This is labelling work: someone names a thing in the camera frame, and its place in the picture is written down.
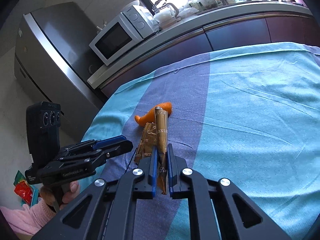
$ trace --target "microwave door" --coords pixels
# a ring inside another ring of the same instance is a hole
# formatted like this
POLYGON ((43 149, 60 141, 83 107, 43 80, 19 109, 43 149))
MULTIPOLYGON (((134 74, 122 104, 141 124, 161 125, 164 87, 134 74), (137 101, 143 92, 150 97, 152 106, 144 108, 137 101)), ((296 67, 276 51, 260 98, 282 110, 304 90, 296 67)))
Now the microwave door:
POLYGON ((142 40, 137 30, 121 13, 99 32, 89 46, 108 66, 142 40))

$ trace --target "gold wrapper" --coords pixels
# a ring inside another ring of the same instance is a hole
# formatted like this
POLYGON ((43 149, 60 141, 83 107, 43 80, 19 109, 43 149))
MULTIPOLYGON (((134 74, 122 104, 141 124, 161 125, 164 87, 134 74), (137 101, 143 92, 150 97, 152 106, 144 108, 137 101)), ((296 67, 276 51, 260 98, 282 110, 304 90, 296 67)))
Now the gold wrapper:
POLYGON ((162 194, 167 195, 167 145, 168 145, 168 112, 157 106, 155 108, 157 150, 158 150, 158 180, 157 185, 162 194))
POLYGON ((152 147, 156 145, 156 142, 156 125, 154 123, 147 123, 143 129, 138 150, 134 158, 134 162, 137 165, 141 159, 152 155, 152 147))

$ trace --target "glass kettle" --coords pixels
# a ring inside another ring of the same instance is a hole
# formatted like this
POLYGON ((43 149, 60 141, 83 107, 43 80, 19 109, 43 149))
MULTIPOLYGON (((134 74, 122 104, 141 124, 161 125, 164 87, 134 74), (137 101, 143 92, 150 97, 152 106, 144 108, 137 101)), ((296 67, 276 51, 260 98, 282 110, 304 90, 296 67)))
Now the glass kettle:
POLYGON ((167 3, 167 0, 158 0, 152 7, 155 12, 154 20, 160 25, 167 25, 176 21, 179 9, 173 3, 167 3))

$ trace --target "countertop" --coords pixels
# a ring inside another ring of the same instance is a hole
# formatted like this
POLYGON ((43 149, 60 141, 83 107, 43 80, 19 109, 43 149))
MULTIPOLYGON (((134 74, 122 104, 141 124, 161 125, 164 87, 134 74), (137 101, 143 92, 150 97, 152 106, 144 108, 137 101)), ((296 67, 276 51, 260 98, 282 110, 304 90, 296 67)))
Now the countertop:
POLYGON ((152 36, 148 40, 145 40, 139 44, 137 47, 133 48, 111 65, 103 65, 87 80, 87 82, 95 89, 102 85, 113 74, 118 72, 130 62, 138 59, 145 53, 159 47, 166 42, 169 42, 191 31, 200 29, 206 25, 228 18, 267 12, 294 12, 312 15, 308 8, 287 2, 261 1, 254 3, 237 3, 228 7, 217 8, 216 10, 201 14, 199 16, 191 16, 183 19, 169 28, 162 30, 157 35, 152 36))

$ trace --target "hand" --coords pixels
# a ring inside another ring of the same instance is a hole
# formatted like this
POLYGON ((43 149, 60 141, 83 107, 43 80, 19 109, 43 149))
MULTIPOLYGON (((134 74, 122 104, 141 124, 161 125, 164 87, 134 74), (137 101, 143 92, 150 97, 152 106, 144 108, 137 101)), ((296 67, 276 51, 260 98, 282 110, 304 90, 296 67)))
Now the hand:
POLYGON ((70 190, 66 192, 62 197, 62 202, 65 204, 62 204, 60 206, 60 210, 63 209, 66 204, 71 202, 73 199, 75 199, 80 193, 80 185, 78 181, 70 182, 70 190))
MULTIPOLYGON (((70 182, 70 190, 66 192, 62 197, 62 202, 65 204, 62 204, 60 206, 60 209, 63 209, 66 204, 71 202, 74 198, 76 198, 80 193, 80 185, 78 181, 70 182)), ((50 188, 46 186, 42 186, 40 189, 40 196, 43 198, 44 202, 49 205, 53 206, 53 203, 55 201, 54 195, 50 188)))

